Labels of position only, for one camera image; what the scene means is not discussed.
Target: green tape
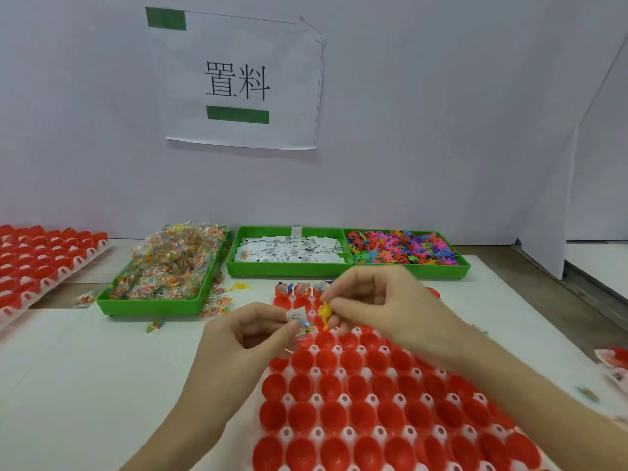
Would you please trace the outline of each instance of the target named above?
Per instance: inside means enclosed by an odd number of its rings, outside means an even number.
[[[207,118],[212,120],[229,120],[231,122],[251,122],[253,124],[269,124],[267,110],[239,109],[237,107],[207,106]]]
[[[151,28],[186,31],[185,11],[146,6],[146,21]]]

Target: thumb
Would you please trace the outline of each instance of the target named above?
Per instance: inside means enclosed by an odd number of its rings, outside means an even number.
[[[363,303],[347,298],[334,298],[329,302],[332,311],[355,324],[364,324],[373,329],[382,329],[386,319],[382,314],[382,307]]]
[[[283,349],[290,348],[300,328],[301,323],[296,319],[284,324],[281,329],[276,330],[268,339],[253,348],[255,350],[253,356],[263,363],[263,367],[267,366]]]

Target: person's left hand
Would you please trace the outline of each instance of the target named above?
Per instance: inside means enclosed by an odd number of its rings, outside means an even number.
[[[251,303],[205,325],[196,357],[173,412],[211,448],[274,357],[289,358],[300,323],[286,311]]]

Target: fingernail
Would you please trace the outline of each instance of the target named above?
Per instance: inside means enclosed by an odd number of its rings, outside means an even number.
[[[301,328],[301,323],[297,319],[290,321],[290,323],[288,324],[288,330],[293,335],[299,332],[300,328]]]

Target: brown floor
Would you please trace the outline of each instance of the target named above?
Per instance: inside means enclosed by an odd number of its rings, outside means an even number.
[[[586,355],[593,350],[627,345],[628,332],[570,292],[553,277],[528,261],[512,246],[458,246],[464,255],[479,257],[503,281],[561,331]],[[46,294],[33,308],[69,308],[72,298],[84,292],[97,295],[106,284],[64,283]]]

